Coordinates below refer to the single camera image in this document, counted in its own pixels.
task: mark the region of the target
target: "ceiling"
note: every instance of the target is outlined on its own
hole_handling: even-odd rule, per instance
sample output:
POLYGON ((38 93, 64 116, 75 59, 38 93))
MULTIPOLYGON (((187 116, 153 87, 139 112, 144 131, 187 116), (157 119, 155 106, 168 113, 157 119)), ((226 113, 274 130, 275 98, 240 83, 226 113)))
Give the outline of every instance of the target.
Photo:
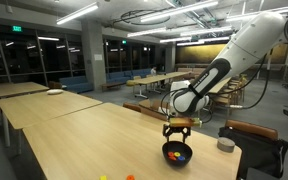
MULTIPOLYGON (((146 0, 146 2, 144 0, 110 0, 110 2, 106 0, 60 0, 59 3, 54 0, 8 0, 8 3, 11 6, 53 14, 61 18, 96 1, 99 2, 99 9, 85 15, 86 17, 100 21, 104 27, 130 32, 167 27, 166 33, 154 35, 162 39, 179 37, 180 32, 201 29, 198 21, 203 22, 207 28, 232 25, 235 29, 239 29, 245 22, 228 23, 225 19, 227 16, 242 14, 244 2, 245 13, 257 12, 260 8, 261 10, 268 10, 288 6, 288 0, 218 0, 219 3, 216 6, 195 11, 197 16, 190 12, 165 18, 159 22, 155 21, 155 25, 139 25, 139 17, 135 16, 173 7, 167 4, 165 0, 146 0), (123 14, 125 15, 123 18, 131 19, 122 21, 121 16, 123 14)), ((168 1, 186 6, 202 0, 168 1)))

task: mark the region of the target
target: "robotic arm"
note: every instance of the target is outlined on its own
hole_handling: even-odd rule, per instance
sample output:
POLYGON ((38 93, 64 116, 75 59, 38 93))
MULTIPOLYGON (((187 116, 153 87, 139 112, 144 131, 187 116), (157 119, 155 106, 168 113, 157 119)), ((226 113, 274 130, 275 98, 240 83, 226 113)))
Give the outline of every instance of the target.
POLYGON ((218 82, 245 71, 280 43, 288 43, 288 19, 274 12, 259 14, 231 38, 191 84, 188 81, 172 84, 171 113, 192 116, 207 105, 209 98, 205 95, 218 82))

